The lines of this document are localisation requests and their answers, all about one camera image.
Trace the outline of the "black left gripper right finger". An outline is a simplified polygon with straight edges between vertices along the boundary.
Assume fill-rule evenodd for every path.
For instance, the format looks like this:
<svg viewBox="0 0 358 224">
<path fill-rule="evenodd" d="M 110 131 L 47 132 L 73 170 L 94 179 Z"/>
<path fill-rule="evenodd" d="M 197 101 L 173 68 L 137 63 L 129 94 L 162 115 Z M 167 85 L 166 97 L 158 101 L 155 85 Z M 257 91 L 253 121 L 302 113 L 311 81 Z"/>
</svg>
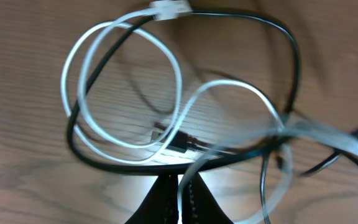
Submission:
<svg viewBox="0 0 358 224">
<path fill-rule="evenodd" d="M 182 193 L 183 224 L 233 224 L 197 173 Z"/>
</svg>

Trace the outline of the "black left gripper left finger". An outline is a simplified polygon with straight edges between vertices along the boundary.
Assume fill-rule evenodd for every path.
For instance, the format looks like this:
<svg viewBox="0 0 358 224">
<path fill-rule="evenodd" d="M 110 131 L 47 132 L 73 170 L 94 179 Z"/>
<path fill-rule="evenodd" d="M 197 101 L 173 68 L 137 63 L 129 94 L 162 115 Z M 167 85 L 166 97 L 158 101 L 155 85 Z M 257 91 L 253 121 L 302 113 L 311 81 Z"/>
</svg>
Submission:
<svg viewBox="0 0 358 224">
<path fill-rule="evenodd" d="M 160 175 L 126 224 L 177 224 L 178 176 Z"/>
</svg>

